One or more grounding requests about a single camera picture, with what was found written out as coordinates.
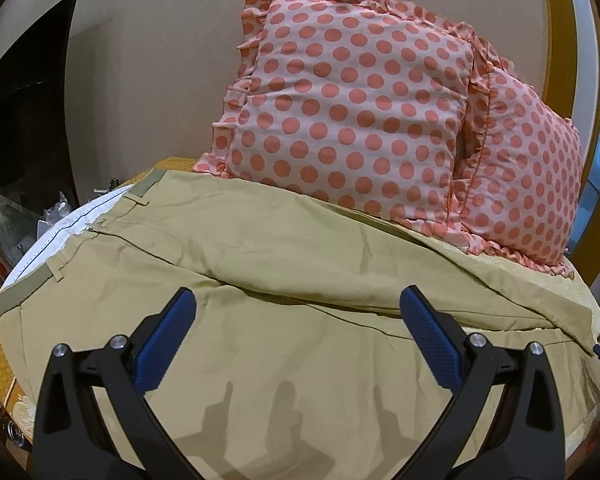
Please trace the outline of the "right pink polka-dot pillow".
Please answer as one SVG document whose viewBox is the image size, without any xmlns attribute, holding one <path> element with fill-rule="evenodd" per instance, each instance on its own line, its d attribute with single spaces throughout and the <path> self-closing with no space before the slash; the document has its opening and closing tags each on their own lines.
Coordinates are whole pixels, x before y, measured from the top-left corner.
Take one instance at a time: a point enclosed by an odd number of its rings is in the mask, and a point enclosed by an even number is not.
<svg viewBox="0 0 600 480">
<path fill-rule="evenodd" d="M 547 106 L 486 40 L 474 56 L 454 172 L 465 252 L 503 257 L 563 278 L 583 166 L 577 128 Z"/>
</svg>

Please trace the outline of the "pink polka-dot pillow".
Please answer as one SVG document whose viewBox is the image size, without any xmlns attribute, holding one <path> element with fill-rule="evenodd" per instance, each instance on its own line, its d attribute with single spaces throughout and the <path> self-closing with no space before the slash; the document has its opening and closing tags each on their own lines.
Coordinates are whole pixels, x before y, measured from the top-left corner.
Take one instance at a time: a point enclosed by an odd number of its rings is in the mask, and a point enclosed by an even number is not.
<svg viewBox="0 0 600 480">
<path fill-rule="evenodd" d="M 465 252 L 503 257 L 563 278 L 583 166 L 577 128 L 547 106 L 486 40 L 474 56 L 454 172 Z"/>
<path fill-rule="evenodd" d="M 469 25 L 402 0 L 245 0 L 242 32 L 242 64 L 198 172 L 423 233 L 458 230 Z"/>
</svg>

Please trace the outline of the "black television screen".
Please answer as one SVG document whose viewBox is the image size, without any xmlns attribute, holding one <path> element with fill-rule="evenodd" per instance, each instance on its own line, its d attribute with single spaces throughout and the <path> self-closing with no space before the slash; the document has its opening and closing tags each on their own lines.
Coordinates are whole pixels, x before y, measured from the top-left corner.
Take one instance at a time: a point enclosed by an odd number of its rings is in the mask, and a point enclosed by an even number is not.
<svg viewBox="0 0 600 480">
<path fill-rule="evenodd" d="M 35 212 L 78 206 L 66 130 L 68 42 L 76 0 L 60 0 L 0 58 L 0 194 Z"/>
</svg>

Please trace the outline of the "left pink polka-dot pillow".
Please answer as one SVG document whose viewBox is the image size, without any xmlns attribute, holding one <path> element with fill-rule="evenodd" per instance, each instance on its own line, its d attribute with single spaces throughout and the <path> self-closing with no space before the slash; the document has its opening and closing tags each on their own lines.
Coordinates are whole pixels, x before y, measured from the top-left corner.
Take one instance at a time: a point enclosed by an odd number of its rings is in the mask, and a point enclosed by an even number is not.
<svg viewBox="0 0 600 480">
<path fill-rule="evenodd" d="M 458 230 L 469 25 L 402 0 L 245 0 L 242 32 L 242 64 L 198 172 L 423 233 Z"/>
</svg>

